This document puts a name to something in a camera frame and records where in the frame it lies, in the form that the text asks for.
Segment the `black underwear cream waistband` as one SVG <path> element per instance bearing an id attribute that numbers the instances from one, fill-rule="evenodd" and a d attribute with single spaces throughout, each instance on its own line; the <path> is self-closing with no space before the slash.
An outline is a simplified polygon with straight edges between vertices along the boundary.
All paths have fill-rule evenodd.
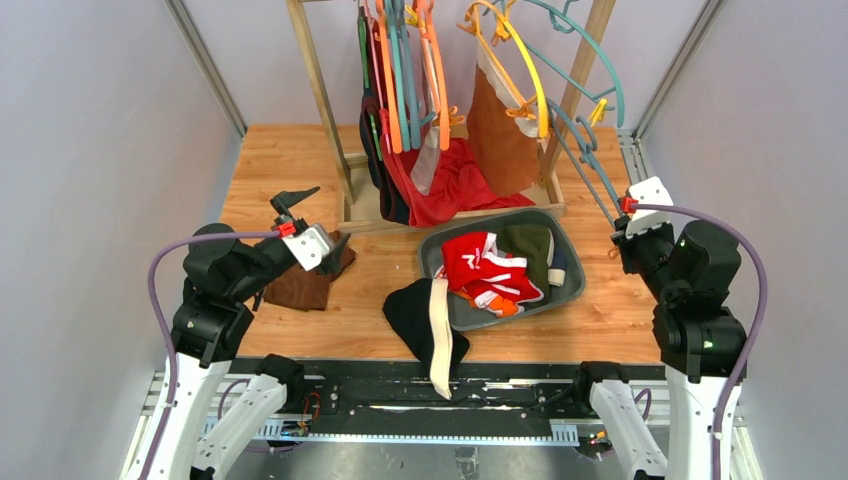
<path id="1" fill-rule="evenodd" d="M 391 292 L 383 314 L 392 330 L 424 366 L 435 392 L 452 398 L 450 378 L 470 350 L 470 341 L 449 319 L 448 281 L 420 278 Z"/>

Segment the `blue-grey plastic clip hanger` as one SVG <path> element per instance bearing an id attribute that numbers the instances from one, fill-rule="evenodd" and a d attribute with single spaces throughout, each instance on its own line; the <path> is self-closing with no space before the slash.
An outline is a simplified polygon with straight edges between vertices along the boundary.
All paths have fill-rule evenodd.
<path id="1" fill-rule="evenodd" d="M 594 132 L 594 124 L 592 123 L 594 118 L 590 117 L 587 119 L 583 115 L 569 118 L 564 109 L 551 99 L 546 100 L 546 107 L 552 118 L 554 120 L 562 120 L 566 132 L 571 133 L 574 136 L 578 153 L 575 154 L 567 145 L 564 133 L 560 133 L 555 128 L 552 128 L 551 132 L 554 134 L 555 145 L 560 146 L 565 150 L 567 157 L 570 159 L 578 175 L 583 180 L 585 186 L 589 190 L 589 193 L 594 198 L 609 225 L 613 229 L 616 229 L 616 221 L 621 218 L 624 213 L 618 204 L 618 195 L 614 185 L 596 157 L 599 142 Z M 610 211 L 606 203 L 601 199 L 600 193 L 594 187 L 586 173 L 586 168 L 591 169 L 597 175 L 597 178 L 600 180 L 607 196 L 609 197 L 609 201 L 612 203 L 613 211 Z"/>

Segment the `teal plastic clip hanger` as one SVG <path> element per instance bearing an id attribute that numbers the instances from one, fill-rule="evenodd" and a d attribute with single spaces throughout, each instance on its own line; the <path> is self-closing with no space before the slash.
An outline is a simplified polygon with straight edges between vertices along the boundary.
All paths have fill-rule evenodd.
<path id="1" fill-rule="evenodd" d="M 545 1 L 536 1 L 536 6 L 547 12 L 551 27 L 560 33 L 576 33 L 581 36 L 580 46 L 569 74 L 560 69 L 541 51 L 527 43 L 510 22 L 511 1 L 474 1 L 465 14 L 462 29 L 475 36 L 478 41 L 478 67 L 493 86 L 496 97 L 505 105 L 505 114 L 516 120 L 517 125 L 527 136 L 544 139 L 549 133 L 569 130 L 573 134 L 591 133 L 597 122 L 604 118 L 607 111 L 617 113 L 617 125 L 624 121 L 625 101 L 622 85 L 611 61 L 601 49 L 599 41 L 603 33 L 594 34 L 581 27 L 578 22 L 568 16 L 569 2 L 557 8 Z M 535 93 L 530 98 L 522 96 L 521 92 L 509 76 L 505 67 L 498 60 L 493 48 L 500 42 L 513 41 L 522 56 L 524 64 L 531 76 Z M 592 93 L 586 89 L 585 77 L 591 71 L 592 62 L 599 58 L 609 75 L 612 86 L 602 92 Z M 595 104 L 588 117 L 576 116 L 575 106 L 567 99 L 560 106 L 548 98 L 534 63 L 541 60 L 566 80 L 568 93 L 576 93 Z"/>

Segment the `red underwear white trim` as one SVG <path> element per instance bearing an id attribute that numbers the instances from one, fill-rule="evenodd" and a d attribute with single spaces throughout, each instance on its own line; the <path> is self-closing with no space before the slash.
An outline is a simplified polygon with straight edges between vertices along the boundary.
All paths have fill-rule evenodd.
<path id="1" fill-rule="evenodd" d="M 544 291 L 530 279 L 528 259 L 497 248 L 497 235 L 476 231 L 441 245 L 442 265 L 436 279 L 448 282 L 448 290 L 477 309 L 498 318 L 525 311 L 545 299 Z"/>

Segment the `yellow plastic clip hanger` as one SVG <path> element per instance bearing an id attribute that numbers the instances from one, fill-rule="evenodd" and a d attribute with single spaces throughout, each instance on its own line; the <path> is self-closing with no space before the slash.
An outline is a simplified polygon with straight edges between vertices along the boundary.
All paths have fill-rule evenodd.
<path id="1" fill-rule="evenodd" d="M 542 142 L 548 138 L 551 126 L 546 94 L 529 47 L 510 21 L 513 4 L 514 1 L 503 1 L 501 6 L 490 1 L 472 1 L 458 27 L 476 40 L 477 67 L 493 88 L 496 99 L 504 105 L 505 115 L 523 135 Z M 532 81 L 533 93 L 529 97 L 522 94 L 496 55 L 495 47 L 508 42 L 515 45 Z"/>

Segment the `brown underwear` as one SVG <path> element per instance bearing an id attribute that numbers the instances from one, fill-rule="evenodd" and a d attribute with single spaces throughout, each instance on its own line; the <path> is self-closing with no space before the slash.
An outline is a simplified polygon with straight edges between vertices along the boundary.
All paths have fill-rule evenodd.
<path id="1" fill-rule="evenodd" d="M 478 47 L 468 141 L 488 186 L 501 197 L 525 191 L 540 175 L 538 122 L 508 113 L 519 108 L 494 61 Z"/>

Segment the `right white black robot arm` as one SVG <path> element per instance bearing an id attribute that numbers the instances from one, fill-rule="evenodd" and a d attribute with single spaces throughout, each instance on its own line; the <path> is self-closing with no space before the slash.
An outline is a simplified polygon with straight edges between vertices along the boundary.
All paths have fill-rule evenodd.
<path id="1" fill-rule="evenodd" d="M 670 400 L 669 446 L 661 450 L 614 362 L 583 362 L 575 397 L 597 414 L 626 479 L 727 479 L 741 379 L 733 369 L 747 340 L 725 306 L 740 265 L 737 240 L 704 220 L 675 235 L 664 223 L 612 236 L 623 269 L 656 300 L 653 335 Z"/>

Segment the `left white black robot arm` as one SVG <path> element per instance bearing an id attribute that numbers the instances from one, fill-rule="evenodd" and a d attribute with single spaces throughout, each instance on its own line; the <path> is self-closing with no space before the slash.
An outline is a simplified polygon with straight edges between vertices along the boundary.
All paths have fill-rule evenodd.
<path id="1" fill-rule="evenodd" d="M 270 354 L 230 409 L 210 430 L 204 428 L 265 288 L 296 265 L 321 274 L 341 268 L 348 235 L 333 240 L 322 225 L 291 212 L 317 191 L 281 191 L 272 197 L 277 216 L 268 230 L 237 232 L 211 223 L 154 256 L 147 289 L 164 336 L 165 377 L 124 478 L 223 479 L 273 414 L 302 402 L 303 365 Z M 180 247 L 187 249 L 182 302 L 172 320 L 166 320 L 156 273 L 163 258 Z"/>

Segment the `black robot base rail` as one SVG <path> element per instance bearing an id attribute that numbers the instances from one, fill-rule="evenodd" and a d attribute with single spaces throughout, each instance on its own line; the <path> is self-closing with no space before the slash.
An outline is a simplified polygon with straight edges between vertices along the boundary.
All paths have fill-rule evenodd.
<path id="1" fill-rule="evenodd" d="M 302 363 L 304 399 L 262 421 L 257 441 L 587 448 L 603 428 L 569 390 L 571 363 L 463 363 L 451 399 L 417 362 Z"/>

